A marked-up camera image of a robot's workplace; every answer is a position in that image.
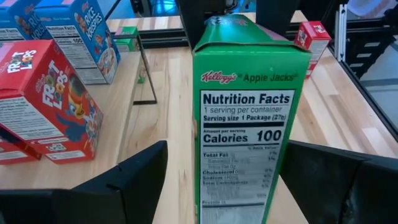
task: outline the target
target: red cereal box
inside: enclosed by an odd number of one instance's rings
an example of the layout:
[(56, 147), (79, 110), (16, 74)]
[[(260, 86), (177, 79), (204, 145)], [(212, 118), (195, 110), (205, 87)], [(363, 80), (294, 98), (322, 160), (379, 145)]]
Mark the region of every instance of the red cereal box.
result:
[(22, 140), (0, 128), (0, 165), (37, 161), (41, 157), (41, 154)]
[(307, 78), (310, 77), (330, 40), (328, 32), (320, 21), (302, 22), (300, 24), (294, 44), (312, 52), (310, 65), (307, 70)]
[(0, 126), (57, 164), (94, 158), (103, 114), (53, 40), (0, 48)]

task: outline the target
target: light wood surface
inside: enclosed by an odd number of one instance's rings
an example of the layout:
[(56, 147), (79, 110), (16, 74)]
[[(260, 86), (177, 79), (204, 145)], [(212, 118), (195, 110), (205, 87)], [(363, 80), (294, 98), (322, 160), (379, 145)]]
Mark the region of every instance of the light wood surface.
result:
[(112, 85), (87, 86), (104, 113), (95, 160), (56, 165), (43, 157), (39, 162), (0, 166), (0, 189), (70, 189), (118, 163), (137, 83), (140, 53), (123, 53), (121, 58)]
[[(245, 14), (254, 20), (254, 14)], [(304, 21), (297, 12), (294, 22)], [(140, 30), (181, 27), (179, 17), (108, 21), (109, 28), (138, 26)], [(192, 148), (192, 55), (188, 48), (148, 50), (159, 103), (133, 107), (126, 147), (133, 155), (158, 139), (167, 139), (169, 163), (154, 223), (194, 223)], [(141, 90), (148, 95), (148, 90)], [(304, 83), (291, 139), (357, 152), (396, 157), (398, 144), (352, 84), (329, 50)], [(279, 178), (267, 223), (308, 223)]]

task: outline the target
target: green cereal box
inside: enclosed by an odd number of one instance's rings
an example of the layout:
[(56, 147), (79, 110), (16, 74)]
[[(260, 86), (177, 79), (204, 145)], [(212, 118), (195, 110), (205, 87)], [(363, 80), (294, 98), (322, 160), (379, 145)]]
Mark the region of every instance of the green cereal box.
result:
[(311, 53), (243, 15), (206, 23), (193, 51), (198, 223), (265, 223)]
[[(121, 34), (135, 34), (138, 35), (138, 29), (137, 27), (119, 27), (115, 33), (115, 35), (121, 35)], [(140, 51), (139, 44), (137, 41), (137, 38), (133, 39), (116, 39), (115, 40), (116, 47), (118, 48), (119, 52), (134, 52), (134, 51)], [(138, 83), (144, 83), (145, 82), (145, 76), (144, 70), (142, 70), (142, 73), (138, 74)]]

